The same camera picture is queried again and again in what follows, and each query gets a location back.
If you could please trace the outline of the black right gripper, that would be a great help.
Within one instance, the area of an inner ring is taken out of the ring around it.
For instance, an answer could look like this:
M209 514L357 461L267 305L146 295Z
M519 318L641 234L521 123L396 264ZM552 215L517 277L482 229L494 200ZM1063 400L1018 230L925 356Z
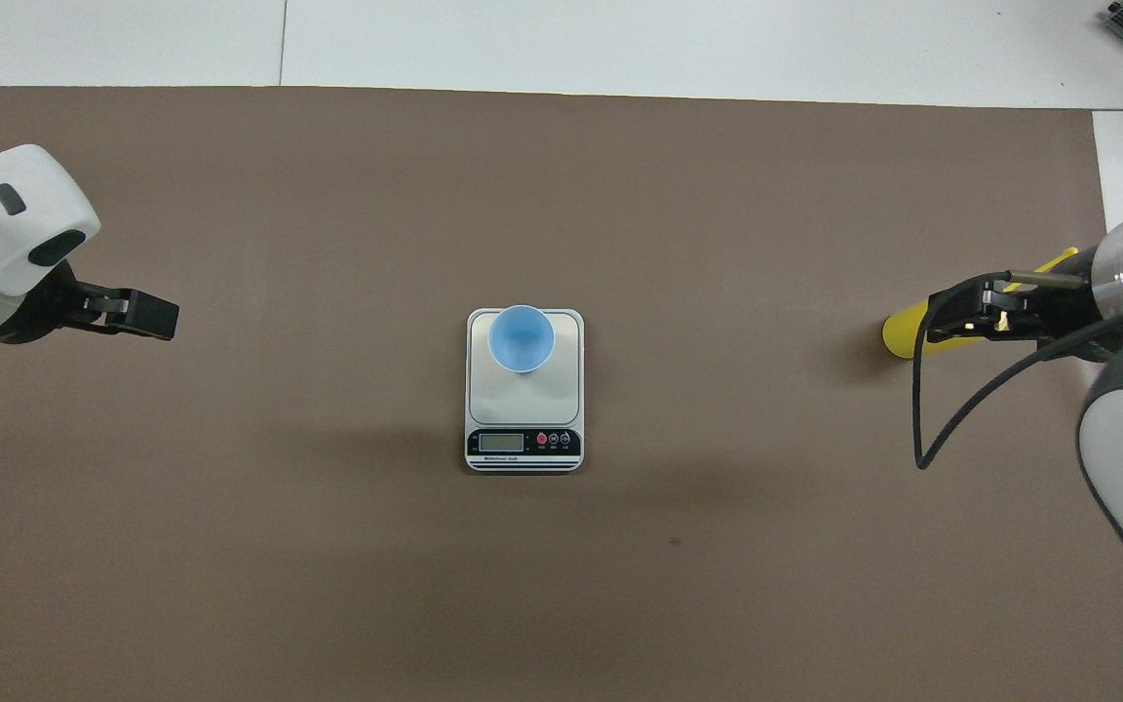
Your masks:
M1078 332L1093 323L1101 323L1101 314L1092 293L1092 256L1071 256L1052 267L1053 274L1072 275L1086 280L1075 290L1032 286L1020 288L1015 297L1026 300L1025 311L1034 314L1037 341L1043 347L1049 341ZM964 280L943 292L932 293L926 303L928 345L967 345L973 341L1010 339L1007 329L999 328L1002 314L1013 310L1013 297L999 289L1008 275L979 275ZM1123 350L1123 328L1101 334L1083 341L1072 352L1061 352L1057 357L1077 357L1087 363L1110 363Z

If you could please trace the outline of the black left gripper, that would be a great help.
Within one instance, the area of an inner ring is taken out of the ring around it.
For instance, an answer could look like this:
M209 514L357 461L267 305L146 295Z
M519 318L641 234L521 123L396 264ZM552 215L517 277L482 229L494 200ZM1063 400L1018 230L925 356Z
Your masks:
M97 314L99 323L88 319L86 311ZM74 270L64 261L0 323L0 345L25 345L65 328L104 336L128 332L173 341L179 311L179 306L167 299L135 289L93 285L82 289Z

